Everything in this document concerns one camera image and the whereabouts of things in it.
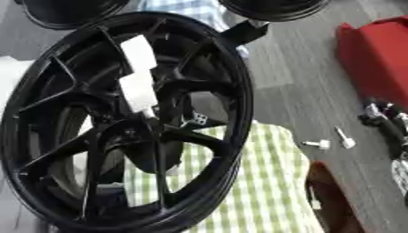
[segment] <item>red case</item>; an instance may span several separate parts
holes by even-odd
[[[408,108],[408,15],[337,29],[337,56],[363,96]]]

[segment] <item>black wheel rim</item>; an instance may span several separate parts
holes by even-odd
[[[312,15],[329,0],[220,0],[230,11],[250,19],[282,22]]]
[[[117,80],[130,72],[118,45],[138,34],[145,35],[158,58],[158,69],[153,71],[158,121],[129,115],[115,88]],[[169,48],[174,40],[178,41],[174,49],[163,52],[163,47]],[[189,46],[181,49],[177,44]],[[217,79],[191,77],[203,57],[216,67]],[[168,100],[197,91],[210,91],[223,100],[228,112],[223,140],[173,124],[184,107]],[[85,115],[92,117],[94,127],[77,136]],[[180,15],[118,15],[77,30],[29,68],[5,109],[2,164],[21,200],[39,217],[60,228],[81,232],[178,232],[206,217],[228,193],[251,119],[248,72],[235,48],[216,31]],[[136,136],[122,137],[129,129],[136,131]],[[151,135],[160,136],[160,140],[153,140]],[[167,164],[160,162],[162,152],[154,153],[158,202],[125,208],[122,197],[115,202],[117,206],[103,207],[103,198],[97,194],[97,178],[108,146],[127,148],[129,143],[139,146],[146,141],[161,146],[169,141],[195,143],[210,148],[214,157],[191,183],[169,193],[163,178]],[[77,199],[75,190],[67,192],[48,173],[51,165],[79,151],[87,151],[89,166],[83,196]]]

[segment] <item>gray carpet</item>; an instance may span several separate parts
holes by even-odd
[[[8,1],[0,2],[0,56],[35,59],[66,34],[33,25],[20,6]],[[328,138],[333,142],[327,152],[302,150],[329,166],[370,233],[406,232],[408,210],[392,181],[383,140],[356,118],[361,106],[335,59],[334,33],[342,22],[360,26],[407,12],[404,0],[333,0],[317,15],[272,24],[267,36],[249,45],[256,118],[289,128],[297,141]],[[343,149],[334,126],[353,136],[357,147]],[[3,183],[0,232],[34,232],[31,214]]]

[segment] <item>white foam block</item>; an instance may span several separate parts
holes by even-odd
[[[134,73],[143,73],[158,65],[153,48],[143,35],[133,37],[120,46]]]
[[[150,69],[158,65],[153,48],[143,35],[131,38],[120,46],[133,70],[133,74],[119,79],[125,99],[134,113],[148,112],[158,104],[150,73]]]
[[[124,76],[119,83],[132,112],[137,113],[158,104],[153,86],[141,73]]]

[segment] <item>black object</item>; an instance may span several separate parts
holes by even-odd
[[[314,14],[329,0],[219,0],[230,11],[260,21],[290,21]]]
[[[75,29],[115,13],[128,0],[15,0],[36,24],[50,29]]]
[[[263,35],[256,30],[241,33]],[[130,115],[117,84],[131,72],[119,45],[140,34],[158,60],[152,71],[158,119]],[[195,225],[230,190],[250,130],[252,86],[236,41],[193,19],[160,13],[112,16],[68,35],[34,62],[7,103],[0,132],[6,179],[29,209],[63,232],[180,232]],[[217,97],[228,115],[223,139],[179,125],[186,107],[181,100],[202,91]],[[79,135],[86,116],[93,127]],[[169,192],[165,172],[173,163],[167,158],[180,152],[164,151],[168,142],[213,152],[206,168],[177,192]],[[104,191],[99,174],[108,151],[146,143],[153,148],[148,154],[158,201],[128,208],[123,192],[115,198],[116,189]],[[87,152],[83,187],[73,179],[72,156],[79,152]],[[124,154],[140,166],[142,158]]]

